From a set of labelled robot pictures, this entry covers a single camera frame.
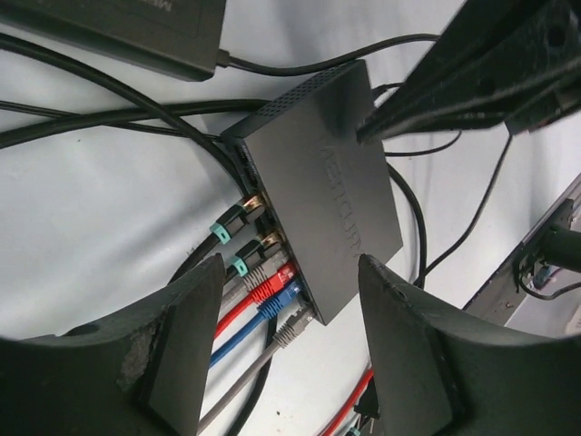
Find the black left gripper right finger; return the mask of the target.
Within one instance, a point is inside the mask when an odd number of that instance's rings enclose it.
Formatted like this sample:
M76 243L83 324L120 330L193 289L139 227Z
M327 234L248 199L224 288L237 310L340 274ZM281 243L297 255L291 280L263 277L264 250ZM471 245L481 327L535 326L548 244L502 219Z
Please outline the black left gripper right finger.
M577 435L580 340L486 322L359 258L387 435Z

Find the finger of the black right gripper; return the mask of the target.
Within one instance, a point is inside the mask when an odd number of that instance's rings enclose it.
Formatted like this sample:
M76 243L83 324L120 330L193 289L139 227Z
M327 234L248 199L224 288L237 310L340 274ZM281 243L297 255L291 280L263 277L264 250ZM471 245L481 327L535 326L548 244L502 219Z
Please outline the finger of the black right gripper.
M467 1L357 137L499 124L517 135L579 110L579 2Z

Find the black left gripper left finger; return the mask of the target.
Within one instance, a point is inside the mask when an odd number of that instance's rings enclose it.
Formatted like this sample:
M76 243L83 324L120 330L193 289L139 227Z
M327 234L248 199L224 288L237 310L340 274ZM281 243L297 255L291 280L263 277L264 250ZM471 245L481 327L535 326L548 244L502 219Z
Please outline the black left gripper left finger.
M193 435L222 299L213 255L62 336L1 342L4 435Z

